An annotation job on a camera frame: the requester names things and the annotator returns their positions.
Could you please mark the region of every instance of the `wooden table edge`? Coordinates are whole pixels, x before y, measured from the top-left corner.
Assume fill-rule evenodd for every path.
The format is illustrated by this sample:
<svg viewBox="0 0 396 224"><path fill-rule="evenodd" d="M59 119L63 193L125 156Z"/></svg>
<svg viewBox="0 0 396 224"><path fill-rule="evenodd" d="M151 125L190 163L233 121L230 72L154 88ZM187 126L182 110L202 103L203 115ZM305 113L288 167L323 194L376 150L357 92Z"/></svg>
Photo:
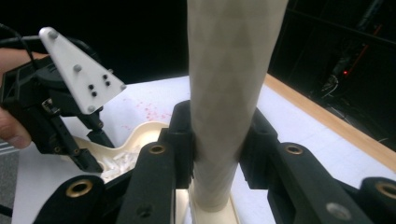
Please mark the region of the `wooden table edge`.
<svg viewBox="0 0 396 224"><path fill-rule="evenodd" d="M396 173L396 152L337 118L334 114L315 104L313 101L271 75L266 75L264 84L292 104L302 109L312 118L330 128L333 132L344 137L349 143L358 147L360 150L364 151Z"/></svg>

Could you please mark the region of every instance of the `finger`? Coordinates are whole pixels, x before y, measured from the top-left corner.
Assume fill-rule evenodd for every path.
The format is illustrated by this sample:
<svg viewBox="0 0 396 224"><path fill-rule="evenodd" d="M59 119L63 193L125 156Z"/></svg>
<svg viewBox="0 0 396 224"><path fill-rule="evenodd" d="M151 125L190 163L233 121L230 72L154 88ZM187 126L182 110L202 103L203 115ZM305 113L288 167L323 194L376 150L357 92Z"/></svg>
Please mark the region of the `finger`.
<svg viewBox="0 0 396 224"><path fill-rule="evenodd" d="M26 129L8 111L0 107L0 138L16 148L30 145L32 138Z"/></svg>

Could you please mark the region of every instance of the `white 3d-printed part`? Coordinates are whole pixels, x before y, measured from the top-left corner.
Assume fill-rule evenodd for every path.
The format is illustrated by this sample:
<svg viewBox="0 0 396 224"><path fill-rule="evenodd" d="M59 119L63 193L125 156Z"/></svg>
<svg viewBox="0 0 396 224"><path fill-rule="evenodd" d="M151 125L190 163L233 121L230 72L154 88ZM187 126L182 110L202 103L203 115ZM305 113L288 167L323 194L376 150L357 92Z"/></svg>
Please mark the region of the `white 3d-printed part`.
<svg viewBox="0 0 396 224"><path fill-rule="evenodd" d="M91 114L126 88L122 81L53 28L42 28L39 36L81 113Z"/></svg>
<svg viewBox="0 0 396 224"><path fill-rule="evenodd" d="M87 148L102 165L104 171L101 177L107 183L133 169L140 149L148 143L156 142L161 129L167 127L167 124L157 121L142 123L120 147L104 147L82 138L74 139L80 148Z"/></svg>

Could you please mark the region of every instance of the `human hand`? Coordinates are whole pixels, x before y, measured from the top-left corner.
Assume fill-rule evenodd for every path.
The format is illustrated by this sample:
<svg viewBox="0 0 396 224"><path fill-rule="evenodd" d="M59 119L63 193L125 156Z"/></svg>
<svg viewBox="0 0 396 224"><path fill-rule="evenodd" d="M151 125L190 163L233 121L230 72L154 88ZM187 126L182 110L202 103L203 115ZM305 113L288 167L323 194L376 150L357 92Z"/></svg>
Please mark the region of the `human hand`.
<svg viewBox="0 0 396 224"><path fill-rule="evenodd" d="M47 54L34 52L35 59L41 59ZM28 63L30 58L24 49L0 49L0 86L3 81L3 74L24 63ZM8 113L0 107L0 138L9 142L16 148L25 148L32 142L32 137L26 129Z"/></svg>

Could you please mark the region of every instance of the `white cylindrical tube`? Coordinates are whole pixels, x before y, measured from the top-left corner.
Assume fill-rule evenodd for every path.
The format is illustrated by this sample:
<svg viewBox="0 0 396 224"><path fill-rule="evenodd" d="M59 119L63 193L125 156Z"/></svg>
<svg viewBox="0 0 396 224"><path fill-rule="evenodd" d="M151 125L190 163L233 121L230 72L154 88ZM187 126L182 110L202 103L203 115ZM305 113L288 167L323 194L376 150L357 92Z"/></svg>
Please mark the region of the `white cylindrical tube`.
<svg viewBox="0 0 396 224"><path fill-rule="evenodd" d="M193 195L206 211L228 202L287 0L188 0Z"/></svg>

